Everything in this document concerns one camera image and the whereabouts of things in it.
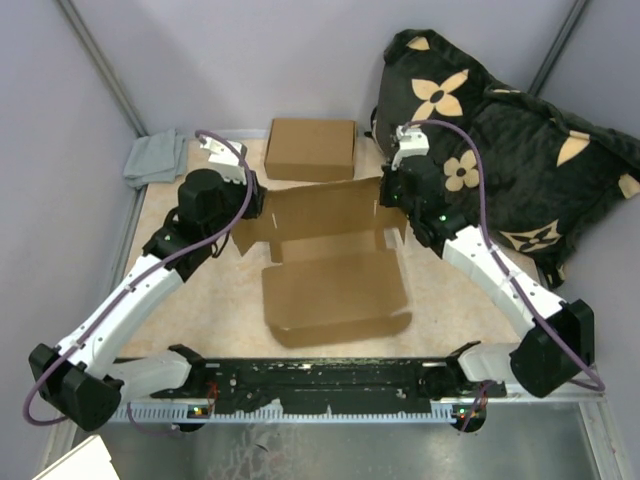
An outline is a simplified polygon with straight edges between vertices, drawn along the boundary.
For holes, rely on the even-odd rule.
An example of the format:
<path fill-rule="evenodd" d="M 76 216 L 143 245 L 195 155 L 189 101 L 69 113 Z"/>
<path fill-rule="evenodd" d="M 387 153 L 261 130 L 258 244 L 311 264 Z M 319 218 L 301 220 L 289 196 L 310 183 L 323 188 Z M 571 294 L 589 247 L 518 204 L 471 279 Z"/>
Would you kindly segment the brown cardboard box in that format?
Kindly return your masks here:
<path fill-rule="evenodd" d="M 311 183 L 352 180 L 356 136 L 353 120 L 275 118 L 264 157 L 266 175 Z"/>
<path fill-rule="evenodd" d="M 287 348 L 396 335 L 412 320 L 398 250 L 406 232 L 397 208 L 380 203 L 370 177 L 267 192 L 262 213 L 232 230 L 241 254 L 269 247 L 263 269 L 264 320 Z"/>

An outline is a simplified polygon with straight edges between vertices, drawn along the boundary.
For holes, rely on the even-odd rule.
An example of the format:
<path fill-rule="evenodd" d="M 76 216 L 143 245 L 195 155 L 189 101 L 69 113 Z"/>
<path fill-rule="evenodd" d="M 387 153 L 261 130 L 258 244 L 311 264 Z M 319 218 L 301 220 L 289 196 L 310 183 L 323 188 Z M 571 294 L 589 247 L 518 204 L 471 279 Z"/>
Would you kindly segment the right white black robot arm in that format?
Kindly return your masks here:
<path fill-rule="evenodd" d="M 480 227 L 452 208 L 427 204 L 417 183 L 417 160 L 382 167 L 380 203 L 403 212 L 416 240 L 476 286 L 509 320 L 519 343 L 475 345 L 450 366 L 448 389 L 467 396 L 481 381 L 517 382 L 544 398 L 573 382 L 595 360 L 595 315 L 582 300 L 568 302 L 509 259 Z"/>

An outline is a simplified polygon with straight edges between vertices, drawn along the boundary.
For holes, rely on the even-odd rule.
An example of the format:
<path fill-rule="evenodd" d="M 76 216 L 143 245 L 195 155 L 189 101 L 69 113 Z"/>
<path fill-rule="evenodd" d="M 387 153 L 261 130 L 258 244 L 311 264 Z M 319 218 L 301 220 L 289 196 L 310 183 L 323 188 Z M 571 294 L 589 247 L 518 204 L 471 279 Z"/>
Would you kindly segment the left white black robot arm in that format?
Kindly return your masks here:
<path fill-rule="evenodd" d="M 168 390 L 194 397 L 205 390 L 205 360 L 184 345 L 122 363 L 116 358 L 165 299 L 219 256 L 240 220 L 261 214 L 266 190 L 254 171 L 245 174 L 239 183 L 212 169 L 187 174 L 178 188 L 177 206 L 143 246 L 121 284 L 56 346 L 39 344 L 32 350 L 33 396 L 92 432 L 119 407 L 141 397 Z"/>

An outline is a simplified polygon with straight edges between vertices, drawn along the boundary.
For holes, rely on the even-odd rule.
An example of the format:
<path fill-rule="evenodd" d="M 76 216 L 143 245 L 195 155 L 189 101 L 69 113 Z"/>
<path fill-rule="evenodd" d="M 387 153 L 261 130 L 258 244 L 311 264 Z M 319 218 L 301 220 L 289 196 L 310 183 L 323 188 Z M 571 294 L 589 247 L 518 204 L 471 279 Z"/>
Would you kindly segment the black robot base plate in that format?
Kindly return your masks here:
<path fill-rule="evenodd" d="M 188 419 L 213 421 L 418 421 L 464 425 L 465 403 L 481 398 L 467 429 L 484 421 L 502 383 L 466 378 L 453 353 L 435 358 L 207 359 L 195 379 L 155 394 L 189 401 Z"/>

